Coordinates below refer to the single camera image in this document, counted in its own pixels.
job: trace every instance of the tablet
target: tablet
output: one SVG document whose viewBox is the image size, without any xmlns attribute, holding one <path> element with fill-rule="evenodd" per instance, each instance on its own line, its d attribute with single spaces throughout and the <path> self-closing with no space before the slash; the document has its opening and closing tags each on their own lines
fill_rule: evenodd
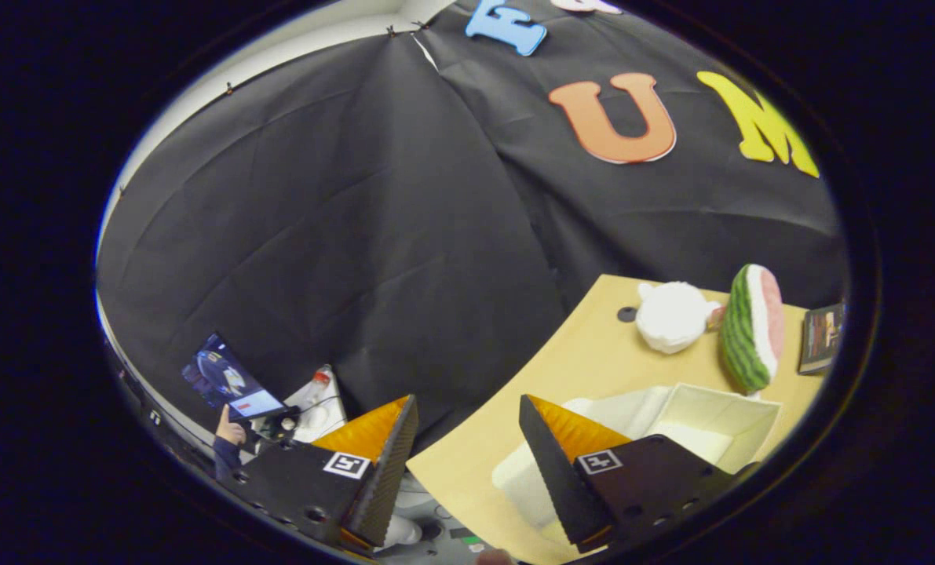
<svg viewBox="0 0 935 565">
<path fill-rule="evenodd" d="M 195 352 L 181 376 L 211 407 L 230 405 L 230 422 L 248 421 L 287 411 L 276 397 L 262 387 L 230 351 L 223 337 L 213 333 Z"/>
</svg>

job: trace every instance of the orange letter u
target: orange letter u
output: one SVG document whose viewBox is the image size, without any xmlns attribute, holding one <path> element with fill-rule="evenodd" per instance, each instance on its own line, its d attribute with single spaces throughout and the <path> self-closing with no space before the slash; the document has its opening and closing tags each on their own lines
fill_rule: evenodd
<svg viewBox="0 0 935 565">
<path fill-rule="evenodd" d="M 628 138 L 617 133 L 600 104 L 600 86 L 596 82 L 573 82 L 550 92 L 553 104 L 564 108 L 575 136 L 583 149 L 608 163 L 654 161 L 669 153 L 676 144 L 676 129 L 666 108 L 652 88 L 652 75 L 627 72 L 610 79 L 617 89 L 627 90 L 642 111 L 647 126 L 645 135 Z"/>
</svg>

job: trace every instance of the blue letter e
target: blue letter e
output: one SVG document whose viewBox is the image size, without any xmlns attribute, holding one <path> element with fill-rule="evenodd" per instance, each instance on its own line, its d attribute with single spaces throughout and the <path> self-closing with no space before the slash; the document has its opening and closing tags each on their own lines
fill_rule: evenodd
<svg viewBox="0 0 935 565">
<path fill-rule="evenodd" d="M 464 30 L 467 37 L 478 33 L 487 35 L 517 47 L 517 53 L 529 57 L 547 35 L 547 28 L 536 23 L 529 27 L 517 25 L 517 22 L 531 20 L 529 14 L 515 8 L 499 8 L 502 4 L 506 4 L 506 0 L 481 0 L 470 22 L 467 22 Z M 488 15 L 492 8 L 495 8 L 495 15 Z"/>
</svg>

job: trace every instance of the book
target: book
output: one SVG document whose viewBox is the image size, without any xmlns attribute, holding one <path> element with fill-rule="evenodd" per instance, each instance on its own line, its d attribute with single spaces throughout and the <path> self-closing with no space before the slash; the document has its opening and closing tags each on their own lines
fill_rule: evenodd
<svg viewBox="0 0 935 565">
<path fill-rule="evenodd" d="M 811 375 L 830 367 L 840 348 L 845 312 L 845 305 L 841 303 L 805 313 L 798 374 Z"/>
</svg>

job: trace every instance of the sleeve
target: sleeve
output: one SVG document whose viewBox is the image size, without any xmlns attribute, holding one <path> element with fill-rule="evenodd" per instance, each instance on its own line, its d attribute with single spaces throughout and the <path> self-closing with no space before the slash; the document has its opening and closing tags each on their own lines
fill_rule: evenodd
<svg viewBox="0 0 935 565">
<path fill-rule="evenodd" d="M 234 446 L 220 436 L 213 440 L 213 451 L 216 454 L 216 480 L 229 478 L 232 472 L 243 465 L 240 462 L 240 446 Z"/>
</svg>

